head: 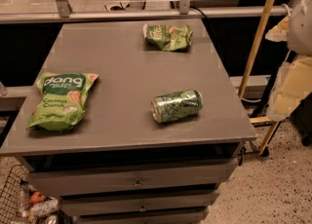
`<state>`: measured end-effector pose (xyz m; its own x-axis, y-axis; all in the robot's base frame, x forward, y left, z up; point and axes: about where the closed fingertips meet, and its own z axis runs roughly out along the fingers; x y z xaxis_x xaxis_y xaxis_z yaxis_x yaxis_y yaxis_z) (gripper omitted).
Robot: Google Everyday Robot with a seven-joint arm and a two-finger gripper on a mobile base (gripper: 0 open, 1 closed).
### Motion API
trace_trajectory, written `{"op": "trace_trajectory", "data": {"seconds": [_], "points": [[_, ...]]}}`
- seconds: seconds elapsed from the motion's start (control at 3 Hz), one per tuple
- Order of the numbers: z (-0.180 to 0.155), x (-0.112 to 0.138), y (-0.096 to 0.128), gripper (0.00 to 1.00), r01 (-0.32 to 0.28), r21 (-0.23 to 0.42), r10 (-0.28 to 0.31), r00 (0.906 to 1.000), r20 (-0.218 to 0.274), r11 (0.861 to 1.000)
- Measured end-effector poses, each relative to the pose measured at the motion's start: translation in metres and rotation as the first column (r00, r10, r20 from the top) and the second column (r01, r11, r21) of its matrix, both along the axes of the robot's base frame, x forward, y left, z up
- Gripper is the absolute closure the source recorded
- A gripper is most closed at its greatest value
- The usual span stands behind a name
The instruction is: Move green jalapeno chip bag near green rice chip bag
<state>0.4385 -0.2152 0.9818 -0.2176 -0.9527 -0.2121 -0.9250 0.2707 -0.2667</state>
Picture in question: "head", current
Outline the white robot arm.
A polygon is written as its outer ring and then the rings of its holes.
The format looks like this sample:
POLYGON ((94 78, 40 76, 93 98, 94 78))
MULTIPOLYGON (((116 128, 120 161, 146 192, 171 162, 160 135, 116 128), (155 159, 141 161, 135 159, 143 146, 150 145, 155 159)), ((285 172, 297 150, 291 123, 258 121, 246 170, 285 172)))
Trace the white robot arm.
POLYGON ((286 42, 297 54, 312 56, 312 0, 300 0, 290 14, 265 34, 265 39, 286 42))

